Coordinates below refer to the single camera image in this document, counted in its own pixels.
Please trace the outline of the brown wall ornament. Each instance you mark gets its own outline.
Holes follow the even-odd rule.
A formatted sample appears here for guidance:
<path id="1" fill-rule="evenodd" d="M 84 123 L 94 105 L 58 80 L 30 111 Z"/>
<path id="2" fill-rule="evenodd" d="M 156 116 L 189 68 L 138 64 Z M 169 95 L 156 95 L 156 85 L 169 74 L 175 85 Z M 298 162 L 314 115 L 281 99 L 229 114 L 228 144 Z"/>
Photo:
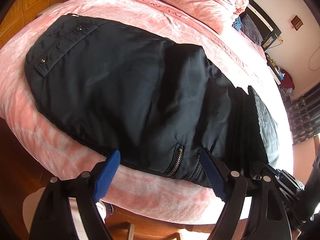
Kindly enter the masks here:
<path id="1" fill-rule="evenodd" d="M 303 22 L 297 15 L 295 15 L 294 18 L 291 20 L 291 24 L 295 31 L 298 31 L 303 25 Z"/>

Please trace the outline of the black pants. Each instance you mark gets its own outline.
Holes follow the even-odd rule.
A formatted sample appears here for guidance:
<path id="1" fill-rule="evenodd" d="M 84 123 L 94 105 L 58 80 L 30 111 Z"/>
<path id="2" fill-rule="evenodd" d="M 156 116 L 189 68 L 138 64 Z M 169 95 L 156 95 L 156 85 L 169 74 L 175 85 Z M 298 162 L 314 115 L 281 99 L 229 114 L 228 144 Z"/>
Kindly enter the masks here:
<path id="1" fill-rule="evenodd" d="M 24 71 L 41 114 L 98 153 L 118 149 L 134 170 L 208 187 L 203 148 L 246 176 L 279 159 L 257 92 L 234 87 L 201 46 L 68 14 L 29 49 Z"/>

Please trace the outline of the red garment on table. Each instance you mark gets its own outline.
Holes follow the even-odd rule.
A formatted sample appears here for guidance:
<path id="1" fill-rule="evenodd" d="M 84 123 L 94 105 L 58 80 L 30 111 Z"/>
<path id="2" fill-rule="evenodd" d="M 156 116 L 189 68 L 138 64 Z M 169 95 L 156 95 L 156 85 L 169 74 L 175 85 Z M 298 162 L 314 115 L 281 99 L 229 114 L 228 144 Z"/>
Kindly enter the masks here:
<path id="1" fill-rule="evenodd" d="M 295 85 L 293 83 L 293 78 L 291 75 L 284 69 L 280 70 L 281 74 L 283 75 L 283 79 L 281 81 L 280 87 L 293 90 L 295 89 Z"/>

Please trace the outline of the grey pillow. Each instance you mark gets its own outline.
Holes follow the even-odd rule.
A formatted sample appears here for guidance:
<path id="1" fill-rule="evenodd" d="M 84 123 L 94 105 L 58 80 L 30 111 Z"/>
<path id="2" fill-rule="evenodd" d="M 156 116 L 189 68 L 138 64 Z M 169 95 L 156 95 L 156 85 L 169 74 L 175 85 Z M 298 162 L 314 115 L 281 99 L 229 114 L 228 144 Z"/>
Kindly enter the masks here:
<path id="1" fill-rule="evenodd" d="M 263 42 L 263 37 L 253 22 L 253 20 L 250 18 L 248 14 L 244 14 L 244 16 L 241 18 L 241 31 L 255 44 L 261 45 Z"/>

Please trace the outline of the dark patterned curtain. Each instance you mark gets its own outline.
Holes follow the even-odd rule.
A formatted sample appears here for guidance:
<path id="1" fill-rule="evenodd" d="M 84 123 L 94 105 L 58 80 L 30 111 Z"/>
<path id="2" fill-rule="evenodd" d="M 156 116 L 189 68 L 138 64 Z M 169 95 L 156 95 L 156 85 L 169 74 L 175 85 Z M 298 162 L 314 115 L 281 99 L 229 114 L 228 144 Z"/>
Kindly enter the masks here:
<path id="1" fill-rule="evenodd" d="M 287 109 L 293 144 L 304 142 L 319 134 L 319 83 L 293 101 Z"/>

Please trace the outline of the dark bed headboard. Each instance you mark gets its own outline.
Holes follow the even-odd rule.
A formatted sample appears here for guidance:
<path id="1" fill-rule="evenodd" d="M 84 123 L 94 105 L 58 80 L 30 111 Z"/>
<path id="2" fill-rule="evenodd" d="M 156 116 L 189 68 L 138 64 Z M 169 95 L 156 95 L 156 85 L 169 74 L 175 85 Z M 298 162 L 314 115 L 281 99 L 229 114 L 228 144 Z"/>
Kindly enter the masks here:
<path id="1" fill-rule="evenodd" d="M 255 1 L 249 0 L 245 13 L 252 19 L 263 38 L 261 42 L 263 50 L 270 49 L 274 42 L 279 41 L 280 29 Z"/>

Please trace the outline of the pink floral bed blanket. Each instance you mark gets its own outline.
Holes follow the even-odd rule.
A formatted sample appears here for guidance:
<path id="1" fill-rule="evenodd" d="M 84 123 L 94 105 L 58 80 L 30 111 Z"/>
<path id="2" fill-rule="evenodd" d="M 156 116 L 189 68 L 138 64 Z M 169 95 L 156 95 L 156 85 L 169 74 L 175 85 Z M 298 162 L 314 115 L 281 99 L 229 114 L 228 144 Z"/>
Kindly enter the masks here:
<path id="1" fill-rule="evenodd" d="M 272 166 L 293 172 L 292 139 L 276 82 L 261 50 L 234 28 L 217 34 L 205 24 L 160 0 L 69 0 L 46 11 L 1 49 L 1 118 L 22 146 L 62 180 L 77 177 L 104 160 L 49 122 L 36 107 L 24 74 L 25 56 L 60 16 L 77 14 L 132 25 L 177 43 L 201 45 L 207 57 L 235 85 L 252 86 L 277 124 L 279 146 Z M 223 202 L 211 189 L 125 166 L 105 201 L 139 215 L 179 224 L 214 224 Z"/>

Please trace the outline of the cluttered bedside table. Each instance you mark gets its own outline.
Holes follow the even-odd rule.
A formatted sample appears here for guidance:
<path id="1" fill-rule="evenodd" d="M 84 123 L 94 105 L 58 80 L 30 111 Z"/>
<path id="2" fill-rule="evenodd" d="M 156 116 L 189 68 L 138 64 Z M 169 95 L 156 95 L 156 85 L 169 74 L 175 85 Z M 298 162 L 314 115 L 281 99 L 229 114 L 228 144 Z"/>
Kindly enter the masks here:
<path id="1" fill-rule="evenodd" d="M 277 83 L 277 85 L 281 85 L 285 79 L 285 75 L 287 74 L 287 72 L 285 72 L 285 70 L 281 69 L 277 65 L 276 61 L 274 59 L 272 59 L 270 57 L 270 55 L 268 55 L 268 53 L 265 53 L 265 57 L 267 60 L 267 65 L 271 69 L 271 73 L 273 75 L 275 82 Z"/>

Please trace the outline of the blue garment on bed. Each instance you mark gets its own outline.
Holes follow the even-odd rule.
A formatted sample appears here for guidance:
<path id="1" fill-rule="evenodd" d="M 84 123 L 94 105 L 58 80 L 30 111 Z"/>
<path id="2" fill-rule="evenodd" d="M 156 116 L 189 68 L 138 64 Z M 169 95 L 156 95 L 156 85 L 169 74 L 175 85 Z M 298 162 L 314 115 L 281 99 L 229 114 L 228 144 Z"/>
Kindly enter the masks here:
<path id="1" fill-rule="evenodd" d="M 242 28 L 242 21 L 241 21 L 241 17 L 237 17 L 235 19 L 235 21 L 232 24 L 232 27 L 236 30 L 236 31 L 240 31 Z"/>

